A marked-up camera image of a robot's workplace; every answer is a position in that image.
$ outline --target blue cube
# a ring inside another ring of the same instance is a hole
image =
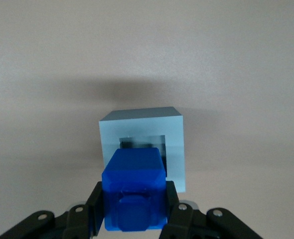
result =
[[[158,148],[117,149],[102,174],[105,228],[162,229],[166,173]]]

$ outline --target gray surface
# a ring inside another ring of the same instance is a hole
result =
[[[184,115],[180,197],[294,238],[294,0],[0,1],[0,234],[87,199],[106,114],[163,106]]]
[[[145,108],[133,110],[112,111],[100,121],[108,120],[129,120],[140,118],[180,116],[181,114],[174,107]]]

